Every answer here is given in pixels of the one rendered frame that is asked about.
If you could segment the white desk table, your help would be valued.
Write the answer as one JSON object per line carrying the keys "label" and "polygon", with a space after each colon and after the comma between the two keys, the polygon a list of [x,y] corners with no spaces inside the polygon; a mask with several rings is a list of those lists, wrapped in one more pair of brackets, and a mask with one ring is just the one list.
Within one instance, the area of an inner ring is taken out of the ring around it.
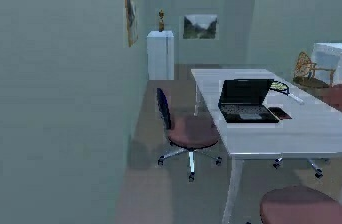
{"label": "white desk table", "polygon": [[280,107],[288,120],[276,124],[228,124],[218,108],[223,82],[233,79],[277,79],[265,69],[193,69],[196,95],[202,97],[231,158],[231,176],[222,224],[229,224],[242,176],[243,162],[342,157],[342,113],[301,89],[291,86],[293,97],[267,94],[264,103]]}

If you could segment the framed landscape picture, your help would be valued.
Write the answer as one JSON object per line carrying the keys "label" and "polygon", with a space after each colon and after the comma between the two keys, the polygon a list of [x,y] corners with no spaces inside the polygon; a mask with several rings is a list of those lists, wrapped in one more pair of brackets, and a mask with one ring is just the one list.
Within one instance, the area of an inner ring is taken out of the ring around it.
{"label": "framed landscape picture", "polygon": [[218,32],[218,16],[216,14],[189,14],[183,19],[184,39],[214,40]]}

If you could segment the black open laptop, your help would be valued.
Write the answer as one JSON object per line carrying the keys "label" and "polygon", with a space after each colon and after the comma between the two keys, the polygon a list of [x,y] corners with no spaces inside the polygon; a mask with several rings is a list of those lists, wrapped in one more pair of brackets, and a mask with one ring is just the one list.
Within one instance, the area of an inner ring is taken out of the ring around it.
{"label": "black open laptop", "polygon": [[263,105],[272,79],[225,80],[218,108],[227,123],[278,123]]}

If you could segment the white pedestal cabinet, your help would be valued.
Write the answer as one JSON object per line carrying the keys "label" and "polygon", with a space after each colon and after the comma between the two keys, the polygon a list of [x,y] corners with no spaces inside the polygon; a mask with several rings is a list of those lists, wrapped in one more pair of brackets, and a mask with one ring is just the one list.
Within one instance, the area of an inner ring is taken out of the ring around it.
{"label": "white pedestal cabinet", "polygon": [[148,75],[150,80],[174,79],[174,34],[151,31],[147,35]]}

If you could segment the dark red phone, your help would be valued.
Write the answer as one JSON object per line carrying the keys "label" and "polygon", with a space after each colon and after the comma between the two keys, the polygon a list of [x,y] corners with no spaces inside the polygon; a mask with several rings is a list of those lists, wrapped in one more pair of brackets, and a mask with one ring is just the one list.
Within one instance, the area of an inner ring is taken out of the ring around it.
{"label": "dark red phone", "polygon": [[280,120],[291,119],[291,116],[279,107],[269,107],[269,110]]}

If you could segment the golden brown statuette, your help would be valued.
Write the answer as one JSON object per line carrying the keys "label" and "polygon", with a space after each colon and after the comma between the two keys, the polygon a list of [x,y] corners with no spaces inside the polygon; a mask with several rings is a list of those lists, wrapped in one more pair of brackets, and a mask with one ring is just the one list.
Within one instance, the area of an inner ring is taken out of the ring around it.
{"label": "golden brown statuette", "polygon": [[164,25],[164,11],[163,11],[163,9],[161,9],[159,11],[158,15],[159,15],[158,31],[159,32],[163,32],[164,31],[164,26],[165,26]]}

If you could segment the framed wall picture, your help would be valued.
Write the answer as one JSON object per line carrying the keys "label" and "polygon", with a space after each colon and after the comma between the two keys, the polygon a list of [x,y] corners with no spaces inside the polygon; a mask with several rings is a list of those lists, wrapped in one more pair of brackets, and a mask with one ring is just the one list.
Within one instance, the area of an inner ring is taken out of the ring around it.
{"label": "framed wall picture", "polygon": [[125,0],[125,11],[128,46],[131,47],[138,40],[137,8],[134,0]]}

